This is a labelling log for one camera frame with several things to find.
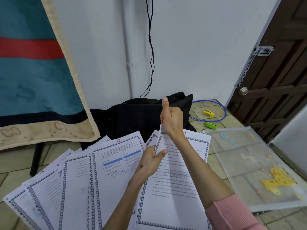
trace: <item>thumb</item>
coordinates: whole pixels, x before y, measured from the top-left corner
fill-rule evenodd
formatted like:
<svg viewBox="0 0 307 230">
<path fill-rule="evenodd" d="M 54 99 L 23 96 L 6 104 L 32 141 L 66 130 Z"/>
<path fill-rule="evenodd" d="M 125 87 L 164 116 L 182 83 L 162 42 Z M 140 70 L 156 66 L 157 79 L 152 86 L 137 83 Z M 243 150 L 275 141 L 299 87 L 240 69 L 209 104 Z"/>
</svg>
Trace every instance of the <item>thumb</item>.
<svg viewBox="0 0 307 230">
<path fill-rule="evenodd" d="M 167 97 L 162 98 L 162 107 L 163 107 L 163 116 L 164 117 L 170 116 L 169 100 L 167 99 Z"/>
<path fill-rule="evenodd" d="M 168 153 L 169 151 L 167 149 L 163 149 L 161 152 L 159 152 L 154 159 L 159 161 L 159 163 L 161 162 L 161 160 L 163 159 L 163 157 L 165 157 L 165 155 Z"/>
</svg>

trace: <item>brown door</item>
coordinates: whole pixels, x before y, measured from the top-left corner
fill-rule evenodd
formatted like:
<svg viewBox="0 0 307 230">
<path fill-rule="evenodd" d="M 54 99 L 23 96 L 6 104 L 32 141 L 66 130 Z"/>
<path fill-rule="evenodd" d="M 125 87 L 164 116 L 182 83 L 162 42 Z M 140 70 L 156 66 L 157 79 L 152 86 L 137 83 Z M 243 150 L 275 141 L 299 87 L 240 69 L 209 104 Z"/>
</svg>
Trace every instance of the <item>brown door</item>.
<svg viewBox="0 0 307 230">
<path fill-rule="evenodd" d="M 307 104 L 307 0 L 282 0 L 260 46 L 274 51 L 254 58 L 227 108 L 268 142 Z"/>
</svg>

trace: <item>hand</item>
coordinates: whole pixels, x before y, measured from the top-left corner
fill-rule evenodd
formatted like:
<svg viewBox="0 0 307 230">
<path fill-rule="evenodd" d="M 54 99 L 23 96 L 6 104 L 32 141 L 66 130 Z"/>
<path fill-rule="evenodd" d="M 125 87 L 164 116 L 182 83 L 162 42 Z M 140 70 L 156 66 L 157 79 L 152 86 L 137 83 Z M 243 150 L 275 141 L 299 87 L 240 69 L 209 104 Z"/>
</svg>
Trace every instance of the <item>hand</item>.
<svg viewBox="0 0 307 230">
<path fill-rule="evenodd" d="M 183 112 L 178 107 L 169 107 L 167 97 L 162 98 L 162 107 L 160 119 L 166 133 L 171 139 L 177 136 L 184 136 L 182 122 Z"/>
<path fill-rule="evenodd" d="M 167 149 L 163 149 L 161 152 L 155 155 L 154 150 L 155 145 L 146 148 L 134 173 L 134 176 L 137 177 L 137 180 L 140 180 L 142 183 L 144 183 L 148 177 L 157 171 L 161 160 L 168 153 Z"/>
</svg>

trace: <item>black table leg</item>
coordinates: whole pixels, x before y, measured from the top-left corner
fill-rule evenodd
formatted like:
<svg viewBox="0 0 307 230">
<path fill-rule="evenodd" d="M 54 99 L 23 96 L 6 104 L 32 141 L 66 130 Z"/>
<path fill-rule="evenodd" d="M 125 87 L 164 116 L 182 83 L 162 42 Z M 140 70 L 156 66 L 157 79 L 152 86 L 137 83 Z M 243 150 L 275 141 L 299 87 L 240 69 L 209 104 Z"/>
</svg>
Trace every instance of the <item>black table leg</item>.
<svg viewBox="0 0 307 230">
<path fill-rule="evenodd" d="M 35 147 L 32 166 L 30 170 L 31 177 L 35 176 L 38 170 L 41 153 L 43 152 L 44 142 L 38 143 Z"/>
</svg>

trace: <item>black bag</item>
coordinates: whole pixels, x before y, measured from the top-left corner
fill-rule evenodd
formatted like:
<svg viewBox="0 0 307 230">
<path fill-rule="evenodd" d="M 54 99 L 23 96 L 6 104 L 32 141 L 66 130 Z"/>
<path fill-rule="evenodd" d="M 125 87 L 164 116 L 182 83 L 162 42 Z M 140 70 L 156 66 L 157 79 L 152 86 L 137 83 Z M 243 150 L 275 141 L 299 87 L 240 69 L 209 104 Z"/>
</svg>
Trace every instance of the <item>black bag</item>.
<svg viewBox="0 0 307 230">
<path fill-rule="evenodd" d="M 185 96 L 183 92 L 167 96 L 170 106 L 179 107 L 183 112 L 183 128 L 196 131 L 189 123 L 189 111 L 193 95 Z M 162 100 L 148 98 L 134 98 L 122 104 L 115 105 L 107 110 L 91 109 L 93 118 L 98 126 L 101 137 L 108 135 L 117 139 L 125 135 L 140 131 L 146 142 L 154 130 L 160 129 L 160 114 Z M 81 147 L 85 150 L 93 142 L 83 142 Z"/>
</svg>

